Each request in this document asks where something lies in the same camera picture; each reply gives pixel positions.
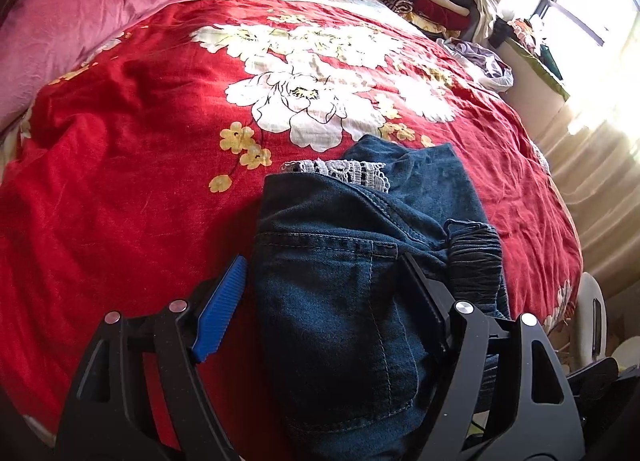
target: white lace trim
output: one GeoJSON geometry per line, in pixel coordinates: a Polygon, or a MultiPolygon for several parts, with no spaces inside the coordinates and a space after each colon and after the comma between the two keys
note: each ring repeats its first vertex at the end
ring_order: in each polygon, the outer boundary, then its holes
{"type": "Polygon", "coordinates": [[[315,172],[336,180],[368,186],[380,192],[389,192],[389,180],[382,172],[386,164],[356,162],[355,160],[300,160],[282,165],[285,172],[315,172]]]}

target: denim jeans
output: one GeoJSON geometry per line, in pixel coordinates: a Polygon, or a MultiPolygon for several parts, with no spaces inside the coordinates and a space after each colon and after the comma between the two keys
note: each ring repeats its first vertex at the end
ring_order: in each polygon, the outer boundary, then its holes
{"type": "Polygon", "coordinates": [[[388,193],[313,173],[265,180],[260,338],[298,459],[397,460],[424,441],[438,374],[398,297],[398,257],[411,252],[456,298],[502,316],[500,243],[450,145],[364,136],[343,158],[386,164],[388,193]]]}

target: yellow flower print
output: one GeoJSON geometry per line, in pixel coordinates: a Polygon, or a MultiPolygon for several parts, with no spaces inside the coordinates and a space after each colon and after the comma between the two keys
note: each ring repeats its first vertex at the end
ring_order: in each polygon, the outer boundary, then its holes
{"type": "Polygon", "coordinates": [[[387,122],[386,124],[384,124],[382,127],[379,128],[380,136],[382,137],[383,140],[390,142],[391,135],[395,133],[398,129],[400,129],[400,126],[398,124],[392,124],[387,122]]]}
{"type": "Polygon", "coordinates": [[[453,78],[449,71],[429,66],[429,64],[425,64],[423,62],[417,64],[416,67],[431,78],[431,82],[434,86],[445,86],[449,89],[453,87],[453,78]]]}
{"type": "Polygon", "coordinates": [[[86,66],[82,66],[81,68],[76,69],[75,71],[69,71],[69,73],[63,74],[60,78],[57,78],[52,82],[49,82],[49,85],[52,86],[54,84],[57,84],[61,80],[71,80],[73,77],[78,76],[80,73],[84,73],[88,69],[89,69],[89,65],[87,64],[86,66]]]}
{"type": "Polygon", "coordinates": [[[249,146],[246,154],[240,156],[240,165],[246,165],[248,170],[254,170],[254,168],[260,167],[260,165],[269,167],[271,165],[271,151],[269,149],[263,149],[257,144],[249,146]]]}
{"type": "Polygon", "coordinates": [[[398,124],[398,128],[396,129],[396,138],[398,140],[409,140],[410,142],[415,140],[415,131],[413,129],[409,129],[404,124],[398,124]]]}
{"type": "Polygon", "coordinates": [[[404,71],[406,69],[402,61],[395,55],[391,55],[391,65],[396,71],[404,71]]]}
{"type": "Polygon", "coordinates": [[[427,136],[426,134],[423,134],[420,137],[420,143],[422,144],[423,147],[435,147],[436,144],[434,144],[431,141],[431,138],[429,136],[427,136]]]}
{"type": "Polygon", "coordinates": [[[209,190],[212,192],[224,192],[229,190],[231,178],[227,174],[220,174],[209,182],[209,190]]]}
{"type": "Polygon", "coordinates": [[[307,21],[305,16],[298,14],[295,15],[283,15],[280,17],[267,17],[270,21],[277,22],[278,24],[310,24],[311,26],[318,26],[315,22],[307,21]]]}
{"type": "Polygon", "coordinates": [[[249,149],[255,145],[254,130],[251,127],[243,127],[240,122],[233,122],[228,129],[220,131],[220,149],[234,154],[240,154],[240,151],[249,149]]]}
{"type": "Polygon", "coordinates": [[[388,118],[389,120],[400,118],[398,110],[394,109],[394,103],[391,98],[378,94],[376,95],[376,101],[378,102],[378,111],[380,111],[380,114],[383,115],[383,117],[388,118]]]}

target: blue gripper pad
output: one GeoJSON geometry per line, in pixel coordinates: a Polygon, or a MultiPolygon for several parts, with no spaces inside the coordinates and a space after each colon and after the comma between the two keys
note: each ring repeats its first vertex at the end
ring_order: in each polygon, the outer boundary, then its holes
{"type": "Polygon", "coordinates": [[[226,327],[238,306],[246,284],[247,262],[238,255],[227,268],[207,305],[198,317],[196,340],[191,351],[198,363],[215,353],[225,335],[226,327]]]}

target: pink blanket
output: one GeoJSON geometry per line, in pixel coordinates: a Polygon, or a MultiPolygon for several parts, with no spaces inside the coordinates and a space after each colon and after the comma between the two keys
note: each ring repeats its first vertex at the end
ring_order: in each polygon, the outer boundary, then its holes
{"type": "Polygon", "coordinates": [[[0,26],[0,131],[47,83],[114,35],[181,0],[15,0],[0,26]]]}

